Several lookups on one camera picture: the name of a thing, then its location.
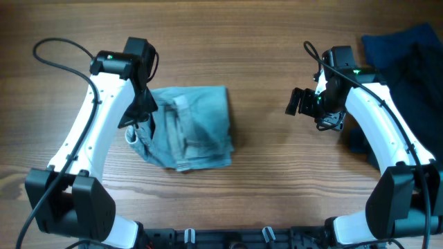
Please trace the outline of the light blue denim shorts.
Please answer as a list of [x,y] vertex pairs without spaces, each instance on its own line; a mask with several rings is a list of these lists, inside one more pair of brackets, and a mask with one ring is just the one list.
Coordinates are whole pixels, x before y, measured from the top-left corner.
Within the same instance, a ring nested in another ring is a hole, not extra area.
[[178,172],[231,165],[225,86],[153,89],[158,110],[129,126],[127,144],[147,163]]

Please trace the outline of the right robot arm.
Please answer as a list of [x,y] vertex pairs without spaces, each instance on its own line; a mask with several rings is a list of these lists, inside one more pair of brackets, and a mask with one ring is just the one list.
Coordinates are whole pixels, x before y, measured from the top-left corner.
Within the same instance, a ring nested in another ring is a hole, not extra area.
[[303,46],[318,64],[317,86],[294,89],[286,114],[312,117],[319,131],[340,131],[351,115],[381,173],[364,210],[326,220],[320,246],[355,248],[421,237],[427,248],[442,233],[442,164],[410,130],[378,70],[357,66],[349,46],[323,54],[308,41]]

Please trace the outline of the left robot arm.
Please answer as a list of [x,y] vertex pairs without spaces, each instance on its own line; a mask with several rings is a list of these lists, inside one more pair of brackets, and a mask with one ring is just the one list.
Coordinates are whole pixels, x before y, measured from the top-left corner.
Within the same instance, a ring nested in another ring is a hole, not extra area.
[[36,222],[42,232],[73,237],[77,245],[148,247],[143,225],[117,215],[102,175],[116,131],[148,121],[157,110],[147,84],[158,65],[153,45],[135,37],[120,53],[102,50],[91,56],[83,75],[87,94],[68,136],[45,169],[32,169],[26,177],[32,210],[17,246]]

